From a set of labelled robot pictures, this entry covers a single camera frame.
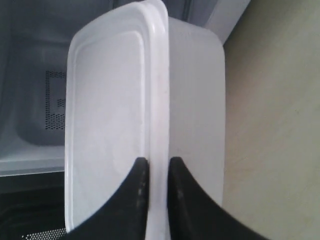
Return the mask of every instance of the plastic lid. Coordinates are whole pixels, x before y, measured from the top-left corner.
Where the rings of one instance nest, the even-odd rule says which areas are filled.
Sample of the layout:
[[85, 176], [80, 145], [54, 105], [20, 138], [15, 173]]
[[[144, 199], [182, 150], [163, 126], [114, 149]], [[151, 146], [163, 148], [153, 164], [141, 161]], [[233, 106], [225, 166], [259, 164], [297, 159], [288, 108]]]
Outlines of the plastic lid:
[[126, 178], [136, 158], [144, 157], [151, 176], [146, 238], [155, 231], [161, 238], [166, 226], [168, 148], [168, 13], [160, 0], [135, 2], [95, 19], [70, 45], [67, 231], [96, 212]]

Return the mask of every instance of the container lid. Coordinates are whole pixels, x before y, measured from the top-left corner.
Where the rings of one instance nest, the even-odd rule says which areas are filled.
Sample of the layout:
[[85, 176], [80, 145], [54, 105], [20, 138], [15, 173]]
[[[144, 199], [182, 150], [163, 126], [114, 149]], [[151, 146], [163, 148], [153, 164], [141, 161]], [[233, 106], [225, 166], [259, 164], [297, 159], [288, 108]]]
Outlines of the container lid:
[[155, 229], [164, 233], [169, 38], [168, 13], [160, 0], [119, 7], [74, 36], [65, 116], [67, 231], [106, 203], [136, 158], [144, 157], [151, 176], [147, 235]]

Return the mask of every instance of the beige wall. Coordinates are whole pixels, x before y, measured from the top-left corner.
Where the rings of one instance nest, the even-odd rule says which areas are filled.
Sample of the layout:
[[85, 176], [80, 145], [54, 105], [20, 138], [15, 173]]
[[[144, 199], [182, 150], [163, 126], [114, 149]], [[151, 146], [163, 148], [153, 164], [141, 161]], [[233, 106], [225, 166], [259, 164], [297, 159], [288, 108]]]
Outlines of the beige wall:
[[251, 0], [225, 53], [223, 207], [272, 239], [320, 239], [320, 0]]

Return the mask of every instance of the perforated metal panel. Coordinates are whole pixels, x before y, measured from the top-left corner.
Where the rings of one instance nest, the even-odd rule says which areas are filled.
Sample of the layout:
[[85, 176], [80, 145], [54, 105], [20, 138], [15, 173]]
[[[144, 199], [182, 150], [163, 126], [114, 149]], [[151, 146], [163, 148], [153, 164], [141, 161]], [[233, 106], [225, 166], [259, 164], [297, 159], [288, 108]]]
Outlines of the perforated metal panel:
[[21, 240], [57, 240], [66, 234], [65, 228], [22, 235]]
[[66, 111], [66, 73], [45, 71], [45, 129], [64, 130]]

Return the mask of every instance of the white plastic container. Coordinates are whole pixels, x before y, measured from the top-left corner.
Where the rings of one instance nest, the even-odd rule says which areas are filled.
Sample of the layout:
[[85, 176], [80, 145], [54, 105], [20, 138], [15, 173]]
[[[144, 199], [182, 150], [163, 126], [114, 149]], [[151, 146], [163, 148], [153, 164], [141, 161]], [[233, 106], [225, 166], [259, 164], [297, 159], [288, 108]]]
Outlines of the white plastic container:
[[68, 54], [65, 221], [72, 230], [150, 163], [145, 239], [165, 239], [170, 157], [184, 159], [219, 204], [225, 64], [215, 34], [174, 19], [160, 0], [131, 3], [80, 30]]

